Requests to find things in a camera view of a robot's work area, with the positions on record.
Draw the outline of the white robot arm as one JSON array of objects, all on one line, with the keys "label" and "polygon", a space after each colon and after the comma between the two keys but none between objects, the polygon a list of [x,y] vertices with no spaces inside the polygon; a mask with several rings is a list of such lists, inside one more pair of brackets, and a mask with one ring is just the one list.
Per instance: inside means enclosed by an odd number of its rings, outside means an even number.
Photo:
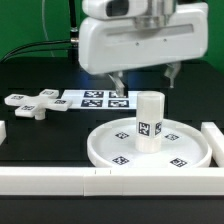
[{"label": "white robot arm", "polygon": [[184,60],[208,48],[208,5],[177,0],[83,0],[79,63],[92,75],[107,74],[118,96],[130,69],[166,64],[173,80]]}]

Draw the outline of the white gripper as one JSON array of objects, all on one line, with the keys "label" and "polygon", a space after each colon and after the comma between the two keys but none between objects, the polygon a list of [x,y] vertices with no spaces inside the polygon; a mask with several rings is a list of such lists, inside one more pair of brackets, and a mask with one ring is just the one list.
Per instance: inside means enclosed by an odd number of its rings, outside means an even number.
[{"label": "white gripper", "polygon": [[178,61],[207,51],[206,3],[84,3],[82,9],[79,63],[93,75],[112,72],[118,97],[127,96],[122,71],[169,63],[164,76],[173,88]]}]

